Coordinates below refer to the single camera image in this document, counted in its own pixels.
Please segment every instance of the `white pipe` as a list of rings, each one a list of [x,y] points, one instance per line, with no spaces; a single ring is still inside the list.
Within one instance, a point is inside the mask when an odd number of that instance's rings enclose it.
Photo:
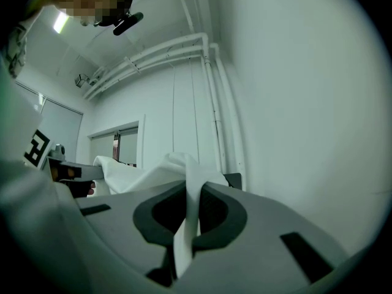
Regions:
[[[168,53],[164,53],[164,54],[162,54],[162,55],[156,56],[156,57],[154,57],[154,58],[151,58],[151,59],[149,59],[149,60],[146,60],[146,61],[140,63],[140,64],[138,65],[139,72],[142,71],[142,70],[144,70],[144,67],[149,66],[149,65],[151,65],[151,64],[153,64],[153,63],[155,63],[155,62],[158,62],[158,61],[160,61],[160,60],[168,59],[168,58],[170,58],[170,57],[172,57],[172,56],[183,55],[183,54],[188,53],[188,52],[200,51],[201,49],[203,49],[203,46],[191,46],[191,47],[180,48],[180,49],[177,49],[177,50],[169,51]],[[133,71],[135,71],[135,70],[133,70],[133,69],[126,70],[126,71],[124,71],[123,73],[117,75],[117,77],[115,78],[115,80],[119,80],[119,79],[123,79],[124,77],[131,76],[131,75],[134,74]],[[90,101],[92,98],[94,98],[94,97],[95,97],[96,95],[98,95],[100,92],[105,91],[105,90],[108,89],[109,87],[113,86],[113,84],[115,84],[115,83],[117,83],[117,81],[115,81],[114,83],[112,83],[111,81],[109,81],[107,84],[103,85],[103,87],[101,87],[100,90],[98,89],[97,91],[95,91],[87,100]]]
[[[202,23],[200,21],[200,12],[198,11],[198,6],[196,0],[194,0],[195,8],[196,8],[196,13],[197,13],[197,21],[198,21],[198,27],[199,29],[202,28]]]
[[[180,48],[177,50],[172,50],[167,53],[163,53],[159,56],[156,56],[154,58],[148,59],[148,60],[142,62],[141,64],[138,64],[138,68],[140,69],[142,67],[149,66],[152,63],[158,62],[158,61],[166,59],[166,58],[170,58],[172,56],[183,55],[185,53],[190,53],[190,52],[200,51],[200,50],[203,50],[203,46],[191,46],[191,47],[186,47],[186,48]]]
[[[190,13],[188,10],[188,6],[186,5],[185,0],[181,0],[181,4],[183,5],[184,8],[184,12],[185,12],[185,16],[186,16],[186,20],[188,21],[188,25],[189,25],[189,30],[192,34],[195,33],[195,28],[194,28],[194,24],[192,22],[192,18],[190,17]]]
[[[133,63],[130,59],[128,59],[128,57],[125,57],[125,58],[124,58],[124,61],[125,61],[126,63],[128,63],[129,66],[130,66],[131,68],[133,68],[133,70],[135,70],[136,72],[138,72],[139,74],[141,74],[141,72],[139,71],[139,68],[136,66],[136,64]]]
[[[151,53],[157,52],[159,50],[163,50],[163,49],[166,49],[166,48],[171,47],[171,46],[175,46],[175,45],[180,44],[180,43],[193,41],[193,40],[197,40],[197,39],[203,39],[203,47],[204,47],[203,51],[204,52],[205,51],[208,52],[208,48],[209,48],[208,36],[207,36],[207,34],[205,32],[199,32],[199,33],[196,33],[196,34],[192,34],[192,35],[188,35],[188,36],[182,36],[182,37],[179,37],[179,38],[175,38],[175,39],[169,40],[167,42],[160,43],[159,45],[156,45],[154,47],[148,48],[148,49],[138,53],[137,55],[132,56],[129,59],[132,62],[135,62],[135,61],[138,61],[138,60],[144,58],[145,56],[148,56]],[[84,94],[83,98],[87,98],[94,90],[99,88],[105,81],[107,81],[109,78],[114,76],[116,73],[118,73],[122,69],[125,69],[127,66],[128,66],[128,63],[126,63],[126,62],[122,62],[121,64],[119,64],[112,71],[110,71],[104,77],[102,77],[101,80],[98,83],[96,83],[93,87],[91,87],[86,92],[86,94]]]
[[[92,75],[92,78],[95,78],[96,76],[98,76],[98,75],[101,73],[101,71],[103,71],[103,70],[105,70],[105,68],[104,68],[103,66],[100,66],[100,67],[95,71],[95,73]]]
[[[174,59],[170,59],[170,60],[164,60],[164,61],[161,61],[161,62],[158,62],[158,63],[151,64],[150,66],[146,66],[146,67],[140,69],[140,71],[144,71],[144,70],[150,69],[152,67],[160,66],[162,64],[168,64],[168,63],[175,62],[175,61],[180,61],[180,60],[185,60],[185,59],[192,59],[192,58],[200,58],[200,57],[201,57],[201,55],[190,55],[190,56],[182,56],[180,58],[174,58]],[[125,76],[123,76],[121,78],[115,79],[112,83],[105,84],[105,86],[101,87],[101,89],[99,91],[97,91],[97,94],[99,92],[105,91],[106,89],[112,87],[113,85],[119,83],[120,81],[125,80],[127,77],[130,77],[133,74],[136,74],[136,71],[130,71],[127,75],[125,75]]]
[[[227,100],[228,113],[230,115],[230,119],[232,123],[236,166],[238,172],[240,172],[243,177],[243,191],[246,191],[247,182],[246,182],[244,144],[241,136],[241,127],[239,125],[239,119],[238,119],[237,109],[235,106],[235,101],[234,101],[232,89],[230,87],[230,83],[227,78],[225,67],[221,60],[221,52],[219,49],[219,45],[217,43],[212,43],[210,47],[215,50],[216,64],[218,66],[220,79],[222,80],[223,90]]]
[[[221,154],[219,151],[219,140],[218,140],[217,129],[216,129],[215,113],[214,113],[214,107],[213,107],[213,98],[211,97],[211,89],[209,87],[207,69],[206,69],[206,64],[205,64],[205,60],[203,57],[202,57],[202,69],[203,69],[203,75],[204,75],[204,83],[205,83],[205,87],[206,87],[207,106],[208,106],[208,110],[209,110],[209,115],[211,117],[211,128],[212,128],[212,132],[213,132],[213,145],[214,145],[216,169],[219,172],[222,172]]]
[[[224,145],[224,139],[223,139],[222,120],[221,120],[221,113],[219,111],[219,103],[218,103],[218,98],[217,98],[217,94],[216,94],[216,86],[215,86],[215,81],[214,81],[213,69],[211,67],[211,61],[209,59],[205,60],[205,66],[207,69],[209,87],[211,88],[211,96],[213,98],[216,130],[217,130],[218,140],[219,140],[220,164],[222,165],[222,173],[225,174],[227,171],[227,168],[226,168],[226,151],[225,151],[225,145]]]

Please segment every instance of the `white sheet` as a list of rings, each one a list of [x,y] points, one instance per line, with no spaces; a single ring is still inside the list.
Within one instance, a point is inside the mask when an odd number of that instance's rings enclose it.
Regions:
[[[228,185],[223,174],[199,166],[189,154],[167,154],[153,169],[145,171],[119,164],[112,158],[96,157],[95,166],[101,166],[105,182],[98,181],[94,195],[120,194],[186,180],[186,219],[175,235],[176,272],[180,277],[192,261],[192,239],[197,235],[200,191],[206,182]]]

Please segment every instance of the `white ceiling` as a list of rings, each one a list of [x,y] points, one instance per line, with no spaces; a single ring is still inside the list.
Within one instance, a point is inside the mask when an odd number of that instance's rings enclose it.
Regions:
[[[185,0],[196,32],[213,36],[217,10],[210,11],[209,0]],[[134,0],[131,13],[142,12],[144,19],[120,36],[114,26],[84,27],[69,18],[60,34],[53,25],[59,15],[55,7],[43,9],[28,35],[27,62],[56,81],[75,86],[78,74],[92,76],[98,67],[111,68],[137,52],[166,40],[190,34],[180,0]]]

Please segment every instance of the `black slot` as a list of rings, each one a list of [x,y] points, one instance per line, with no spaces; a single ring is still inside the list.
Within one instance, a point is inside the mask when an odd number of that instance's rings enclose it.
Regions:
[[[239,190],[243,189],[243,178],[240,173],[225,174],[224,177],[230,187]]]
[[[101,213],[102,211],[109,210],[110,207],[106,204],[103,205],[98,205],[98,206],[93,206],[89,208],[83,208],[80,210],[81,214],[84,216],[88,216],[90,214],[94,213]]]
[[[244,230],[247,213],[234,198],[204,185],[200,194],[199,220],[202,234],[192,241],[193,255],[228,246]]]
[[[186,215],[185,182],[140,203],[134,212],[134,224],[144,239],[153,244],[166,247],[170,282],[177,279],[173,238]],[[158,267],[147,276],[156,282],[168,286],[167,265]]]
[[[146,277],[159,283],[160,285],[163,285],[164,287],[169,287],[173,283],[169,256],[170,255],[167,252],[162,266],[160,268],[153,269],[146,275]]]
[[[281,236],[281,240],[292,253],[311,283],[330,273],[333,268],[296,232]]]

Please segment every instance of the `window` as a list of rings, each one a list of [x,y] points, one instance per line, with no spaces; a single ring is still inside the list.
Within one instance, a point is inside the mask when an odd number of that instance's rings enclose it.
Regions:
[[[46,101],[42,109],[42,122],[39,130],[52,141],[52,148],[62,144],[66,149],[66,161],[75,162],[79,127],[82,115]]]
[[[76,148],[82,113],[71,110],[42,94],[16,82],[21,95],[41,113],[42,122],[38,130],[51,141],[51,148],[62,144],[66,150],[66,161],[75,162]]]

